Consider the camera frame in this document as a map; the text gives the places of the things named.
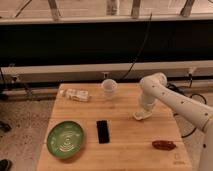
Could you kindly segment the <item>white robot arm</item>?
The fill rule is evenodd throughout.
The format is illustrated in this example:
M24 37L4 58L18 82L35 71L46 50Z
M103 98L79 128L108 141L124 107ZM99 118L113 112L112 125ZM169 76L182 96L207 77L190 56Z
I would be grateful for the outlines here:
M199 171L213 171L213 107L176 93L168 89L166 84L167 77L163 73L155 73L140 80L142 95L138 119L150 117L155 100L160 100L205 133Z

